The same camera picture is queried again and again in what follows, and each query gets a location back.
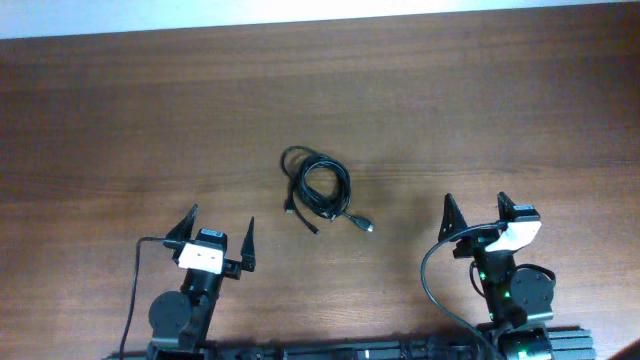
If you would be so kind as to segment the black cable thick plug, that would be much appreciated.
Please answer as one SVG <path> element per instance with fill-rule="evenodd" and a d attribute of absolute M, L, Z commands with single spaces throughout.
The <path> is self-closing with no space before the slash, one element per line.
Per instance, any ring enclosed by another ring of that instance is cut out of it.
<path fill-rule="evenodd" d="M 334 195 L 325 196 L 307 183 L 306 177 L 315 170 L 329 170 L 335 175 L 337 191 Z M 309 155 L 300 166 L 296 183 L 299 199 L 316 216 L 330 221 L 345 216 L 361 230 L 374 231 L 371 220 L 348 213 L 352 199 L 351 177 L 348 169 L 338 160 L 321 153 Z"/>

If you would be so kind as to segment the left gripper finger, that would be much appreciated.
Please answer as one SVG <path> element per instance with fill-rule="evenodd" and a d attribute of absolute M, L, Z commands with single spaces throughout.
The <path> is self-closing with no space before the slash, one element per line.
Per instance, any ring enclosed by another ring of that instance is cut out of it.
<path fill-rule="evenodd" d="M 194 204 L 187 215 L 167 233 L 165 239 L 173 242 L 190 241 L 198 212 L 199 206 Z"/>
<path fill-rule="evenodd" d="M 254 272 L 256 268 L 254 232 L 255 218 L 252 217 L 241 247 L 241 267 L 243 271 Z"/>

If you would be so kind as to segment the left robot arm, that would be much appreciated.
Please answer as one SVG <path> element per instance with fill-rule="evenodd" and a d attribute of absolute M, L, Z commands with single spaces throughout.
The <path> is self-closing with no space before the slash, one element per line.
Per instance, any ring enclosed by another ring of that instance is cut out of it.
<path fill-rule="evenodd" d="M 255 221 L 249 222 L 241 258 L 233 260 L 226 257 L 225 233 L 205 228 L 192 233 L 198 210 L 194 205 L 163 239 L 173 251 L 172 260 L 186 274 L 179 290 L 159 295 L 150 306 L 149 359 L 214 359 L 216 350 L 207 342 L 207 334 L 222 283 L 256 268 Z"/>

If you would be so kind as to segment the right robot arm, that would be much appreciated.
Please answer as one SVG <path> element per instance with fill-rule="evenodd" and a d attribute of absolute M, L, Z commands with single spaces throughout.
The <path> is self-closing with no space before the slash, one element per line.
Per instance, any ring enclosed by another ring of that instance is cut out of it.
<path fill-rule="evenodd" d="M 470 258 L 479 281 L 472 285 L 484 298 L 490 317 L 476 328 L 489 359 L 552 359 L 545 323 L 553 318 L 555 273 L 520 264 L 515 254 L 531 244 L 541 228 L 532 205 L 518 205 L 504 192 L 497 195 L 499 219 L 470 226 L 448 193 L 444 198 L 439 243 L 453 242 L 453 257 Z"/>

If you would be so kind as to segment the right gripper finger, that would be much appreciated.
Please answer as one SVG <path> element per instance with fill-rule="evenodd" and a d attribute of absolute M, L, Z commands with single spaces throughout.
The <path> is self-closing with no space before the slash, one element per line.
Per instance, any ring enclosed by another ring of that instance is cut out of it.
<path fill-rule="evenodd" d="M 439 229 L 438 241 L 449 241 L 454 234 L 468 228 L 453 195 L 447 193 L 444 198 L 443 217 Z"/>
<path fill-rule="evenodd" d="M 505 222 L 511 222 L 515 219 L 516 204 L 505 192 L 499 192 L 497 194 L 497 206 L 499 211 L 499 219 Z"/>

